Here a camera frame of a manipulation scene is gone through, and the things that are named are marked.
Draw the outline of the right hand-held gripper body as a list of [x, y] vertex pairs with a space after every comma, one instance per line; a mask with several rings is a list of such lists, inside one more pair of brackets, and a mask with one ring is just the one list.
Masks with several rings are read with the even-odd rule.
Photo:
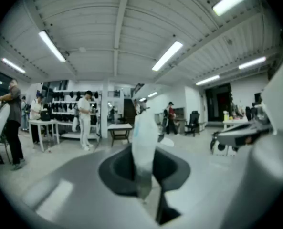
[[215, 149], [224, 151], [226, 147], [235, 148], [237, 151], [241, 146], [251, 145], [262, 135], [272, 131], [271, 124], [261, 124], [257, 122], [248, 122], [237, 126], [226, 128], [212, 134], [210, 150]]

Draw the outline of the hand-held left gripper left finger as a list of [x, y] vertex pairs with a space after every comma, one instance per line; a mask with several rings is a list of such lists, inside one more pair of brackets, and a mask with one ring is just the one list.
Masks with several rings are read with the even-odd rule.
[[123, 149], [78, 156], [41, 178], [24, 193], [24, 204], [64, 229], [158, 229], [135, 197], [119, 196], [99, 176], [99, 166]]

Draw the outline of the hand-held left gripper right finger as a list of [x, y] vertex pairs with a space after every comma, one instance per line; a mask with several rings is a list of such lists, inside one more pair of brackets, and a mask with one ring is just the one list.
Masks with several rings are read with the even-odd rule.
[[158, 147], [155, 177], [162, 188], [162, 229], [247, 229], [246, 185], [250, 147], [220, 157]]

